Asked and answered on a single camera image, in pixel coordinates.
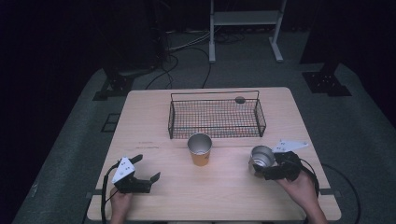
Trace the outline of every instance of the hand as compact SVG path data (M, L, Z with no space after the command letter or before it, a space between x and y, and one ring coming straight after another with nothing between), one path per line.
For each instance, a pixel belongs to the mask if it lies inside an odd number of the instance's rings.
M131 208L132 193L120 193L117 188L110 191L111 201L111 224L122 224Z
M294 181L279 179L276 183L282 186L289 196L304 209L309 223L328 223L320 208L314 182L306 172L301 171Z

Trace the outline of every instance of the gray carpet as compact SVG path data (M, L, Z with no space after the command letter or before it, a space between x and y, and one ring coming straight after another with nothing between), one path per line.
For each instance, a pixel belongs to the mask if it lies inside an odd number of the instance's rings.
M205 88L288 87L321 162L341 171L359 193L361 223L394 222L395 129L356 74L341 64L335 75L352 96L311 93L302 72L318 71L322 64L299 64L308 33L280 34L278 45L283 63L275 61L269 35L246 35L243 41L217 45L217 61L211 65ZM173 46L194 38L170 35ZM207 52L207 44L194 47ZM201 88L209 69L206 56L197 49L173 55L178 58L178 65L170 72L172 85L168 76L162 76L149 89ZM170 68L175 62L170 58L164 67ZM158 69L136 78L133 90L145 89L162 72ZM92 100L105 80L103 70L92 74L36 178L36 188L27 196L14 223L98 223L88 220L85 212L112 139L112 133L101 130L107 116L120 113L125 101L125 97ZM334 170L324 170L332 188L339 192L337 202L342 217L335 223L353 223L358 210L351 187Z

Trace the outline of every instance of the wire basket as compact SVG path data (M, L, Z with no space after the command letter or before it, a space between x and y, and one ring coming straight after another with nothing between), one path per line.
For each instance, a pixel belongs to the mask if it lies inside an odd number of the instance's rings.
M258 91L172 93L171 100L171 139L187 139L195 133L206 133L212 138L264 134L266 123Z

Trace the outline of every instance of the metal cup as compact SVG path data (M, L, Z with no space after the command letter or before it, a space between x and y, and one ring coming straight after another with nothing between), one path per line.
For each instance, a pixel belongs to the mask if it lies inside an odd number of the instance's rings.
M254 166L260 166L262 168L270 167L275 162L274 152L271 148L265 146L256 146L250 152L250 160L248 162L248 168L251 173L255 176L262 177L262 173L256 172Z
M189 147L192 161L195 165L205 166L209 162L210 148L212 148L212 140L204 133L193 134L187 143Z

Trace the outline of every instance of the wooden table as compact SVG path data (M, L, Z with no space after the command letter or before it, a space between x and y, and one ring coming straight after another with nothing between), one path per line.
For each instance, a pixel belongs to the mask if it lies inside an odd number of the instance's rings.
M263 137L212 138L209 164L199 167L192 163L187 139L169 137L169 106L171 93L208 91L259 91L267 127ZM258 145L275 147L280 139L309 144L295 152L314 167L320 188L329 189L318 155L287 88L131 91L96 188L102 188L103 176L121 157L143 154L143 160L134 165L135 176L149 179L161 172L161 178L152 185L150 194L134 195L129 220L302 220L304 211L275 181L255 177L248 170L251 149ZM112 187L108 181L107 191ZM319 195L318 200L327 219L341 217L333 195ZM100 195L92 197L89 219L101 219L100 201ZM110 206L107 203L107 218L111 217Z

